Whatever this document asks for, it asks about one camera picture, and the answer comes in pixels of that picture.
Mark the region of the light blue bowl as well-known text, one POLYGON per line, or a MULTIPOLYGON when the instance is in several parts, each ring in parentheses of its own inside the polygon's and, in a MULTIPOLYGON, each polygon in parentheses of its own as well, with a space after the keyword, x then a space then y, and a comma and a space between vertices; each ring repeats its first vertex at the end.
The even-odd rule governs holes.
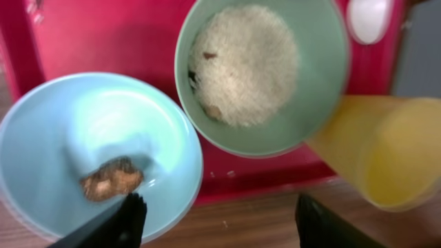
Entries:
POLYGON ((1 122, 1 198, 29 230, 56 241, 104 212, 120 196, 89 201, 79 181, 126 156, 144 175, 142 240, 176 225, 198 195, 203 155, 182 109, 155 87, 120 74, 89 72, 44 83, 1 122))

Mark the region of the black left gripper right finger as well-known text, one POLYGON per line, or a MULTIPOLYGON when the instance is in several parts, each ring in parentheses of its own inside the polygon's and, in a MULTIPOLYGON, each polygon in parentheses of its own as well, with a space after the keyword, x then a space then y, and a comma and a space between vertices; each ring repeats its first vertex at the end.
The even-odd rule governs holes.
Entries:
POLYGON ((384 248, 307 194, 298 196, 296 226, 301 248, 384 248))

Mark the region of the yellow plastic cup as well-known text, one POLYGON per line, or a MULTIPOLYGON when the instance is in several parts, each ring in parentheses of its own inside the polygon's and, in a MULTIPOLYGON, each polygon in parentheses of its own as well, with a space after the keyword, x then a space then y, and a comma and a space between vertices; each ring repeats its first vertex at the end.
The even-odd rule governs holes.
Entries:
POLYGON ((345 96, 307 145, 372 205, 404 211, 440 191, 440 100, 345 96))

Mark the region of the green bowl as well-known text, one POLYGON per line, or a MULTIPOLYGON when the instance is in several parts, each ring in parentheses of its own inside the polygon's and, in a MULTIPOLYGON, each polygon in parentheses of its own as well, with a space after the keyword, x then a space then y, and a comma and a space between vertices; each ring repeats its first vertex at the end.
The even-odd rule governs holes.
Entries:
POLYGON ((208 117, 189 84, 187 61, 198 31, 235 1, 195 1, 181 27, 175 49, 176 90, 198 132, 218 148, 242 157, 273 157, 296 149, 327 121, 345 91, 351 52, 344 21, 334 1, 271 0, 292 29, 298 46, 296 91, 272 120, 253 127, 231 127, 208 117))

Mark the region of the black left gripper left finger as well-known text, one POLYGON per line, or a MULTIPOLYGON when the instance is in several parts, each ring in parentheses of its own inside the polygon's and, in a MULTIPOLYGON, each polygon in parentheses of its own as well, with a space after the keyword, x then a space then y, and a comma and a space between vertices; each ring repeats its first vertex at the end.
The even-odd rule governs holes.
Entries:
POLYGON ((130 193, 48 248, 139 248, 146 216, 143 197, 130 193))

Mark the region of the brown food scrap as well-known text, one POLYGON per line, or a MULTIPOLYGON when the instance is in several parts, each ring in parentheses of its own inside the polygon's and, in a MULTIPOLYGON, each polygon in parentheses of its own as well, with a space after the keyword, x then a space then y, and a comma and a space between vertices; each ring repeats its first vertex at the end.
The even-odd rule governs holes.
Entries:
POLYGON ((143 172, 137 169, 127 156, 112 159, 79 184, 86 199, 101 202, 118 195, 133 192, 142 182, 143 172))

